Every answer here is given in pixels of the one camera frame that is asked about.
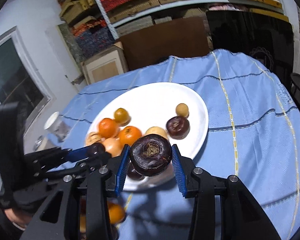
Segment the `person left hand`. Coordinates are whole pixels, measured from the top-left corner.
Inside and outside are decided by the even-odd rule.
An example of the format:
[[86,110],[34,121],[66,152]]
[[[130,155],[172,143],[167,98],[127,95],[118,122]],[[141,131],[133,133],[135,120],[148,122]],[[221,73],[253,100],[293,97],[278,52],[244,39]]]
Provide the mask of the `person left hand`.
[[25,230],[32,216],[18,208],[4,210],[6,217],[19,229]]

